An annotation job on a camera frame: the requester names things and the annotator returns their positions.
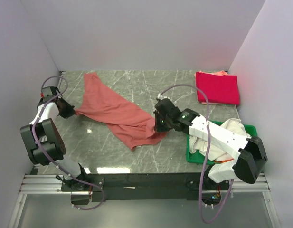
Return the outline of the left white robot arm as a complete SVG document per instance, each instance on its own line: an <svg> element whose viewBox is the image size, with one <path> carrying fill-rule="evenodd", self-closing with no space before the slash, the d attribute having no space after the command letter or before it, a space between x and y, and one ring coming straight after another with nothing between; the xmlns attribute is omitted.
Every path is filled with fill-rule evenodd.
<svg viewBox="0 0 293 228"><path fill-rule="evenodd" d="M81 164L66 155L66 147L55 125L55 118L67 119L75 114L59 89L48 86L41 89L37 114L30 124L20 128L20 135L33 164L54 165L62 171L62 181L71 190L83 191L89 187L89 178Z"/></svg>

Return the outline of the salmon pink t shirt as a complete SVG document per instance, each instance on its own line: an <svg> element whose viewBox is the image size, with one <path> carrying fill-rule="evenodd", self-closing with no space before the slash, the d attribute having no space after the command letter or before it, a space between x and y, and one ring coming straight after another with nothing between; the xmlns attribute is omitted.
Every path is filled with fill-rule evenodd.
<svg viewBox="0 0 293 228"><path fill-rule="evenodd" d="M166 132L156 132L155 118L107 87L97 73L84 74L84 94L76 115L106 124L130 150L156 145Z"/></svg>

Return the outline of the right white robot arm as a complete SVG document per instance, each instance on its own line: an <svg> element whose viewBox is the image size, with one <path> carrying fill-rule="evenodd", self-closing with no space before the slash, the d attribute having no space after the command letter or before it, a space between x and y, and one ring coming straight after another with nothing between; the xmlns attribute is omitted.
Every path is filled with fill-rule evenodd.
<svg viewBox="0 0 293 228"><path fill-rule="evenodd" d="M174 129L190 136L208 141L232 157L232 160L215 164L203 177L205 188L212 190L219 183L240 179L254 184L267 162L262 140L257 136L243 136L209 122L199 113L185 109L181 111L173 102L164 98L155 105L155 130L166 132Z"/></svg>

